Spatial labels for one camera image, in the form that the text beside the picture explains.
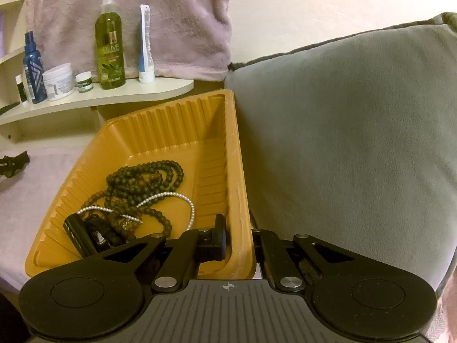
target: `green spray bottle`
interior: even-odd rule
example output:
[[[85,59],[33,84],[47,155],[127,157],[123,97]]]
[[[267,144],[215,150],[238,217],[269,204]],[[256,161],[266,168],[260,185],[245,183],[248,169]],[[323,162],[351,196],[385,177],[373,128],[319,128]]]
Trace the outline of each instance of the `green spray bottle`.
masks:
[[[125,84],[122,22],[114,0],[102,0],[101,15],[95,23],[98,72],[102,89]]]

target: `gray pillow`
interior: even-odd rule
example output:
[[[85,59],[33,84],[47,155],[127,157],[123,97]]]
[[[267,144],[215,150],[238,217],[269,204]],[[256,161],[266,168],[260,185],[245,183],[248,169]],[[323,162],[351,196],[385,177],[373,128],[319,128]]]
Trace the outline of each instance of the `gray pillow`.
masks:
[[[406,269],[439,293],[457,246],[456,30],[444,13],[235,65],[225,87],[257,225]]]

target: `toothpaste tube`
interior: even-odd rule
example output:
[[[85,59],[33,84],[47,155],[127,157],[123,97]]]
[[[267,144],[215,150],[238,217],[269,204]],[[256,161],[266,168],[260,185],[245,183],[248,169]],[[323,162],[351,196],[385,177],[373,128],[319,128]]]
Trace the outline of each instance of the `toothpaste tube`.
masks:
[[[140,61],[138,66],[139,80],[141,83],[153,82],[154,75],[154,62],[151,56],[151,44],[149,42],[149,27],[151,24],[151,10],[149,5],[140,5],[141,9],[141,47],[140,47]]]

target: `curved shelf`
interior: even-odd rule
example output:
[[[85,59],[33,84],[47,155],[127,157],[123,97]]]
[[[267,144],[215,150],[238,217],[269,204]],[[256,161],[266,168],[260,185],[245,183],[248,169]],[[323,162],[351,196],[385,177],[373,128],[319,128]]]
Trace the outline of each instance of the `curved shelf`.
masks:
[[[0,0],[0,10],[4,10],[10,7],[11,4],[24,1],[24,0]]]
[[[187,93],[193,87],[193,80],[171,79],[168,77],[157,77],[151,83],[140,83],[138,79],[129,79],[125,85],[112,90],[103,90],[99,83],[95,83],[93,90],[87,93],[80,94],[75,89],[72,94],[65,98],[52,102],[44,100],[38,104],[18,105],[0,116],[0,125],[67,109],[164,100]]]
[[[11,59],[11,58],[15,57],[16,55],[19,55],[23,52],[24,52],[24,47],[20,47],[19,49],[13,50],[12,52],[10,52],[0,58],[0,64],[2,64],[4,61],[7,61],[8,59]]]

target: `pink towel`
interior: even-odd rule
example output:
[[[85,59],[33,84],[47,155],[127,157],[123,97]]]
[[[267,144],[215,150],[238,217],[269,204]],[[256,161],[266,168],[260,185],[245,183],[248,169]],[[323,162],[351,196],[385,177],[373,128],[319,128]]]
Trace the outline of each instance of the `pink towel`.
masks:
[[[158,76],[220,81],[230,62],[230,0],[116,0],[127,77],[138,76],[140,4],[151,7],[151,53]],[[71,62],[97,74],[94,25],[101,0],[27,0],[45,69]]]

